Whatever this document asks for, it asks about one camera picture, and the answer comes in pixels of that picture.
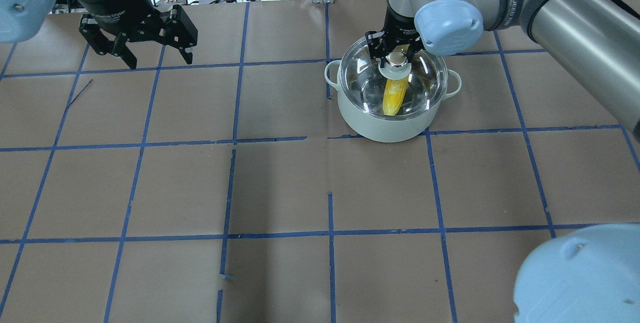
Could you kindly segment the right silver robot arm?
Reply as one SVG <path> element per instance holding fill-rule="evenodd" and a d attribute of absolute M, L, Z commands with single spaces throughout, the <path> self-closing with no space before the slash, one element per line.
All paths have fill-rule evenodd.
<path fill-rule="evenodd" d="M 366 32 L 373 59 L 395 74 L 411 54 L 458 54 L 483 31 L 521 27 L 639 138 L 639 14 L 622 0 L 386 0 L 380 31 Z M 517 323 L 637 323 L 639 225 L 604 223 L 553 238 L 519 268 Z"/>

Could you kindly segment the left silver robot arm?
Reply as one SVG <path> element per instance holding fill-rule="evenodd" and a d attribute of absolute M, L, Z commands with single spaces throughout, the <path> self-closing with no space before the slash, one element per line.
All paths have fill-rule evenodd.
<path fill-rule="evenodd" d="M 130 69 L 138 65 L 128 43 L 156 42 L 194 61 L 198 29 L 180 4 L 160 11 L 153 0 L 77 0 L 86 10 L 78 31 L 98 55 L 112 55 Z M 34 38 L 57 0 L 0 0 L 1 42 Z"/>

